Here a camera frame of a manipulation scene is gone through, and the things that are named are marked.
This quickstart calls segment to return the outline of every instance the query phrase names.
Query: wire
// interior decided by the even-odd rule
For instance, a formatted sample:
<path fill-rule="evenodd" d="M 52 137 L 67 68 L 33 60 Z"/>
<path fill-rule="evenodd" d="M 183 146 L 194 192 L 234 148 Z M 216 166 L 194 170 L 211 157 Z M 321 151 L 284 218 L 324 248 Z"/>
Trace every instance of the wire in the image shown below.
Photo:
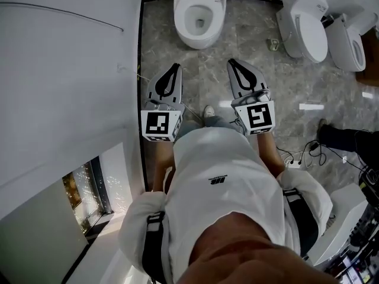
<path fill-rule="evenodd" d="M 280 149 L 279 147 L 277 147 L 277 150 L 284 151 L 285 153 L 290 154 L 290 156 L 292 157 L 292 163 L 294 163 L 295 158 L 294 158 L 294 156 L 289 151 L 286 151 L 284 149 Z"/>
<path fill-rule="evenodd" d="M 202 121 L 202 119 L 194 111 L 192 111 L 188 106 L 186 106 L 183 102 L 181 102 L 181 104 L 183 104 L 184 107 L 186 107 L 187 110 L 189 110 L 190 112 L 192 112 L 195 115 L 195 117 L 197 117 L 200 121 Z"/>
<path fill-rule="evenodd" d="M 364 170 L 361 169 L 360 167 L 355 166 L 354 164 L 352 164 L 352 163 L 350 163 L 349 161 L 347 161 L 347 159 L 344 159 L 343 157 L 341 157 L 341 156 L 340 156 L 339 154 L 337 154 L 334 150 L 328 148 L 328 146 L 325 146 L 325 145 L 322 145 L 322 144 L 320 144 L 320 145 L 323 146 L 323 147 L 325 147 L 325 148 L 327 148 L 327 149 L 329 149 L 330 151 L 334 152 L 337 156 L 339 156 L 342 160 L 344 160 L 344 161 L 346 161 L 347 163 L 349 163 L 351 166 L 354 166 L 355 168 L 359 169 L 359 170 L 362 171 L 362 172 L 364 171 Z"/>
<path fill-rule="evenodd" d="M 96 22 L 100 22 L 100 23 L 103 23 L 103 24 L 106 24 L 106 25 L 118 28 L 120 31 L 124 31 L 123 28 L 118 27 L 116 25 L 113 25 L 113 24 L 110 24 L 110 23 L 107 23 L 107 22 L 104 22 L 104 21 L 101 21 L 101 20 L 97 20 L 97 19 L 94 19 L 94 18 L 91 18 L 91 17 L 87 17 L 87 16 L 84 16 L 84 15 L 81 15 L 81 14 L 77 14 L 75 12 L 65 11 L 64 9 L 53 8 L 53 7 L 45 7 L 44 5 L 31 4 L 31 3 L 23 3 L 23 2 L 0 1 L 0 4 L 3 4 L 3 5 L 5 5 L 5 4 L 7 4 L 7 5 L 19 5 L 19 6 L 25 6 L 25 7 L 38 7 L 38 8 L 49 9 L 51 11 L 64 12 L 66 14 L 76 15 L 76 16 L 79 16 L 79 17 L 82 17 L 82 18 L 86 18 L 86 19 L 90 19 L 90 20 L 93 20 L 93 21 L 96 21 Z"/>
<path fill-rule="evenodd" d="M 326 155 L 322 152 L 322 147 L 321 146 L 320 146 L 320 153 L 319 154 L 312 155 L 311 152 L 312 152 L 312 150 L 309 151 L 309 155 L 311 157 L 315 157 L 315 158 L 319 157 L 319 166 L 323 166 L 326 163 Z"/>
<path fill-rule="evenodd" d="M 229 123 L 234 123 L 234 124 L 238 125 L 240 128 L 242 128 L 243 135 L 245 135 L 245 133 L 246 133 L 245 127 L 241 124 L 241 121 L 239 118 L 236 118 L 234 121 L 229 122 Z"/>
<path fill-rule="evenodd" d="M 297 155 L 297 154 L 301 154 L 302 151 L 297 151 L 297 152 L 294 152 L 294 151 L 289 151 L 289 152 L 285 152 L 283 154 L 281 154 L 280 156 L 283 157 L 283 155 L 287 154 L 288 156 L 284 158 L 284 164 L 288 164 L 289 162 L 289 159 L 292 159 L 291 156 L 289 154 L 293 154 L 294 157 Z M 309 154 L 309 151 L 306 151 L 304 154 L 308 154 L 308 156 L 311 157 L 311 161 L 310 163 L 307 163 L 307 156 L 305 156 L 304 158 L 304 162 L 305 162 L 305 165 L 306 165 L 306 168 L 309 168 L 312 164 L 313 164 L 313 157 Z"/>
<path fill-rule="evenodd" d="M 129 70 L 130 72 L 133 72 L 135 73 L 138 77 L 141 77 L 142 79 L 145 79 L 146 81 L 150 82 L 151 80 L 149 78 L 146 78 L 144 76 L 141 76 L 139 73 L 136 73 L 133 69 L 130 69 L 128 67 L 125 67 L 125 66 L 117 66 L 117 71 L 121 71 L 122 69 L 126 69 L 126 70 Z"/>

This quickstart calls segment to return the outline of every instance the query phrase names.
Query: white toilet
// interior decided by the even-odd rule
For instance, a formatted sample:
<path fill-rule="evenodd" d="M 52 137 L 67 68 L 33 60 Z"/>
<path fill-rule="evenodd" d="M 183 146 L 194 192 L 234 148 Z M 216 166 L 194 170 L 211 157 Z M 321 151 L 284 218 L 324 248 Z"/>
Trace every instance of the white toilet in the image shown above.
<path fill-rule="evenodd" d="M 327 38 L 321 18 L 328 9 L 326 0 L 283 0 L 277 12 L 280 34 L 287 53 L 315 63 L 327 55 Z"/>
<path fill-rule="evenodd" d="M 175 27 L 180 39 L 201 50 L 216 42 L 224 25 L 226 0 L 174 0 Z"/>
<path fill-rule="evenodd" d="M 361 35 L 370 30 L 377 20 L 377 15 L 369 12 L 350 19 L 342 14 L 326 28 L 329 51 L 337 67 L 350 72 L 361 72 L 366 68 Z"/>

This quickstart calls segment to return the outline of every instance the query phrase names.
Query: toilet lid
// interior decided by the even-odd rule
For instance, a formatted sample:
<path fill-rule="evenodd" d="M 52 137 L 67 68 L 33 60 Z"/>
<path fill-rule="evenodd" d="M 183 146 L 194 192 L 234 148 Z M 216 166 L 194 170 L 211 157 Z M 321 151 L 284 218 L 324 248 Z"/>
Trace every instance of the toilet lid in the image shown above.
<path fill-rule="evenodd" d="M 296 17 L 297 32 L 306 53 L 315 62 L 321 62 L 327 55 L 327 38 L 321 21 L 309 14 Z"/>

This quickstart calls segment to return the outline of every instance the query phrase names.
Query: marble floor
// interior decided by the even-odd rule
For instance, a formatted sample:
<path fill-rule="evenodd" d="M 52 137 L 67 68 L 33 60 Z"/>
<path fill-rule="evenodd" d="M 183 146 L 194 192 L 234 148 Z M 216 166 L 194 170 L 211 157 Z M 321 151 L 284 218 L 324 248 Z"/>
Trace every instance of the marble floor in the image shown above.
<path fill-rule="evenodd" d="M 278 147 L 288 151 L 302 151 L 308 141 L 315 139 L 321 118 L 332 121 L 337 128 L 379 130 L 378 88 L 356 82 L 355 74 L 338 69 L 329 54 L 325 61 L 315 64 L 304 58 L 291 58 L 283 46 L 276 52 L 268 50 L 267 38 L 280 39 L 275 16 L 280 8 L 265 1 L 227 0 L 220 38 L 208 49 L 193 50 L 176 33 L 173 0 L 147 2 L 143 11 L 141 74 L 151 79 L 159 69 L 180 63 L 183 103 L 197 115 L 210 104 L 217 115 L 233 121 L 236 118 L 233 110 L 221 104 L 233 99 L 226 62 L 232 57 L 249 62 L 265 76 L 275 101 L 275 140 Z M 147 81 L 142 79 L 141 83 L 144 106 Z M 372 93 L 374 99 L 363 98 L 362 92 Z M 325 109 L 299 110 L 299 103 L 323 104 Z M 185 119 L 193 117 L 186 111 Z M 256 148 L 256 137 L 249 137 L 249 141 Z M 155 144 L 144 140 L 144 149 L 151 185 Z M 328 192 L 358 182 L 358 169 L 342 163 L 328 149 L 323 152 L 326 163 L 319 166 L 319 159 L 314 158 L 307 170 Z M 360 166 L 355 153 L 337 152 Z M 306 163 L 311 163 L 308 155 Z"/>

